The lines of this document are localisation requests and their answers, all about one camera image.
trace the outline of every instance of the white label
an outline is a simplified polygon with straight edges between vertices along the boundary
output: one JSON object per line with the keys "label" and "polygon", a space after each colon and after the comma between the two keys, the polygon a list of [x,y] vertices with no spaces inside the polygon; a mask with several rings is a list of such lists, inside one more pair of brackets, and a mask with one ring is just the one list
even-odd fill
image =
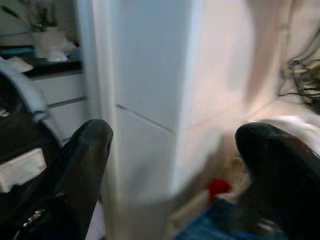
{"label": "white label", "polygon": [[33,149],[0,165],[0,192],[8,193],[13,185],[22,185],[46,169],[41,148]]}

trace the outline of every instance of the tangled wires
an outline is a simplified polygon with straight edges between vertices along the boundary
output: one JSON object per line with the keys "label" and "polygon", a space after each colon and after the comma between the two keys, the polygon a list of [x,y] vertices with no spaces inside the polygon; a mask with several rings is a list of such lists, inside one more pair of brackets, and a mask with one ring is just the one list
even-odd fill
{"label": "tangled wires", "polygon": [[[282,81],[278,88],[279,97],[299,95],[302,101],[316,112],[320,112],[320,59],[313,56],[320,48],[320,27],[300,54],[292,57],[281,70]],[[292,80],[296,92],[283,94],[286,81]]]}

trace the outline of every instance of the drawer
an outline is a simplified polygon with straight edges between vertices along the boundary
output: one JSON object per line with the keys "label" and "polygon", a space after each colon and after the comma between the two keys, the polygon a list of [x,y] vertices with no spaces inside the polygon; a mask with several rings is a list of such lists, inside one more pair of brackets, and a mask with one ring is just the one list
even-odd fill
{"label": "drawer", "polygon": [[63,140],[70,138],[83,123],[89,120],[86,101],[53,107],[50,108],[49,113],[49,118],[56,123]]}
{"label": "drawer", "polygon": [[85,96],[83,74],[39,79],[33,83],[41,89],[49,105]]}

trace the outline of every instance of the blue fabric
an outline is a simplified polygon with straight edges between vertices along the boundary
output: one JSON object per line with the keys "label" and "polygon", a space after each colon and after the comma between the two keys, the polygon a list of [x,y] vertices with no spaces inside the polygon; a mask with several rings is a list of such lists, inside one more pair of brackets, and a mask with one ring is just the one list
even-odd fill
{"label": "blue fabric", "polygon": [[[224,200],[217,200],[204,213],[180,232],[174,240],[261,240],[266,239],[252,233],[238,232],[237,236],[228,230],[231,213],[236,208]],[[288,240],[278,233],[269,240]]]}

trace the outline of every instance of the red object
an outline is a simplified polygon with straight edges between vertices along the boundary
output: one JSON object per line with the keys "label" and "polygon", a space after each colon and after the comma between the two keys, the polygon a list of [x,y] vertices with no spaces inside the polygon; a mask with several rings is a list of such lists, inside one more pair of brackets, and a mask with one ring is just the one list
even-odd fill
{"label": "red object", "polygon": [[225,179],[214,178],[208,185],[209,201],[212,203],[216,200],[218,194],[224,194],[232,189],[232,185]]}

